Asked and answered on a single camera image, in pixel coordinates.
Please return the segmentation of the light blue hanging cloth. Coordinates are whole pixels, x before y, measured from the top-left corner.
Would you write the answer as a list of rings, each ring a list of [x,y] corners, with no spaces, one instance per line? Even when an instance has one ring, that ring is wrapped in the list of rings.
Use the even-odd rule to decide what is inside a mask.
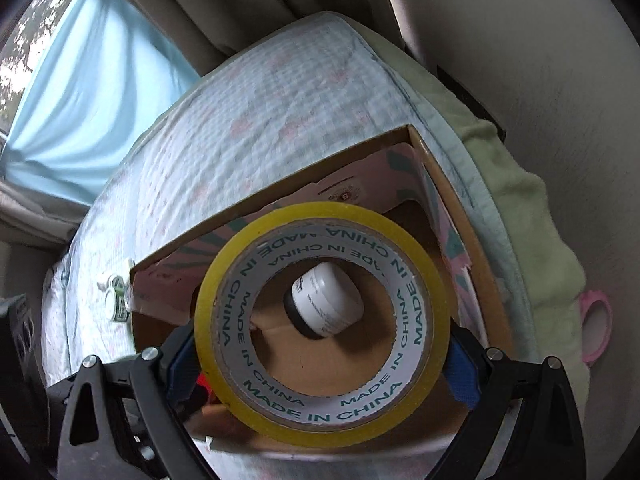
[[[73,0],[1,141],[2,179],[91,205],[145,130],[197,80],[128,0]]]

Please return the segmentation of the large white lid green jar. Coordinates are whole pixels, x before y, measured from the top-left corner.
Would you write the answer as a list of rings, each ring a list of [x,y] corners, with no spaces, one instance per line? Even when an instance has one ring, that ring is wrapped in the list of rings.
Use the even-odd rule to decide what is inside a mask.
[[[115,264],[106,278],[96,282],[104,300],[106,318],[113,323],[124,324],[131,313],[131,280],[130,270],[134,260],[127,258]]]

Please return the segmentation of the black lid white jar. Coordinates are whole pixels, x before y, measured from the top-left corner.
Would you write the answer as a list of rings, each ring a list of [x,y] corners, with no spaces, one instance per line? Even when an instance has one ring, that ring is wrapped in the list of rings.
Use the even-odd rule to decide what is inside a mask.
[[[354,282],[337,264],[318,263],[296,278],[283,305],[300,334],[311,340],[332,337],[359,322],[364,304]]]

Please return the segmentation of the green mattress cover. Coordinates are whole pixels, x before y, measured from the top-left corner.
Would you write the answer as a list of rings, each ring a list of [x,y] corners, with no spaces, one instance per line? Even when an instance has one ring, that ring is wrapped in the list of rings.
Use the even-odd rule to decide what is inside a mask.
[[[366,26],[352,22],[418,115],[416,130],[433,151],[476,229],[491,269],[510,299],[516,351],[558,356],[578,408],[590,371],[582,360],[580,294],[585,271],[552,220],[544,181],[523,169],[498,137],[425,67]]]

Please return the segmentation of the checkered floral bed sheet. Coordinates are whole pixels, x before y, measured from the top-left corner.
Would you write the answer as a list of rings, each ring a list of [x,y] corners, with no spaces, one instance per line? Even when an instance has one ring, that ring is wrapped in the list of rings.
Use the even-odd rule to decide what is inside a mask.
[[[44,382],[74,374],[90,354],[113,362],[134,352],[130,325],[106,316],[101,282],[269,185],[407,124],[475,224],[497,220],[476,147],[495,128],[373,30],[321,13],[224,62],[137,140],[49,272]]]

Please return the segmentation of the left brown curtain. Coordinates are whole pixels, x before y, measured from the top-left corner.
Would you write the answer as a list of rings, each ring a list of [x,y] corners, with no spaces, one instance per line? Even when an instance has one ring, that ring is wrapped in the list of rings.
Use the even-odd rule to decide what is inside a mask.
[[[89,207],[6,179],[0,183],[1,240],[35,248],[66,245],[76,234]]]

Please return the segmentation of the yellow packing tape roll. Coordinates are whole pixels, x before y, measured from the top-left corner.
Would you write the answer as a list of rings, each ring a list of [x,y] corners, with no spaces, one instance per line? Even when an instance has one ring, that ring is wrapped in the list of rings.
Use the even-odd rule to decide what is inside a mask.
[[[432,394],[449,313],[418,203],[378,214],[315,202],[271,211],[224,245],[194,340],[209,385],[246,426],[342,448],[394,429]]]

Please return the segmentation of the cardboard box with pink lining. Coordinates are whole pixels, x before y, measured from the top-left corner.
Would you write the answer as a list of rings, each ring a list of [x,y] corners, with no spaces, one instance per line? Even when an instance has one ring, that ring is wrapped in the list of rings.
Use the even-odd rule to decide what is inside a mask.
[[[435,152],[402,126],[202,222],[130,273],[134,342],[188,332],[168,392],[202,382],[252,450],[456,430],[478,399],[453,325],[513,347],[488,252]]]

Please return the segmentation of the window with trees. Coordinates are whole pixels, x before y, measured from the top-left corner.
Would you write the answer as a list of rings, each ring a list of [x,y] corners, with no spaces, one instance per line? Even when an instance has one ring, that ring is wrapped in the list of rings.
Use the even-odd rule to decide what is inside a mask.
[[[21,1],[1,34],[1,141],[6,142],[27,86],[73,0]]]

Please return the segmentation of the red rectangular box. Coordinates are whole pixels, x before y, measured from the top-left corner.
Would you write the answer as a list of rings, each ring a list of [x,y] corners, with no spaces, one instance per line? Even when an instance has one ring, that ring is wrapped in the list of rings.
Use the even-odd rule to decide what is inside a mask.
[[[206,378],[204,373],[200,373],[198,375],[198,379],[196,380],[196,383],[206,391],[207,402],[214,403],[216,400],[216,396],[215,396],[215,393],[213,392],[212,387],[209,385],[208,379]]]

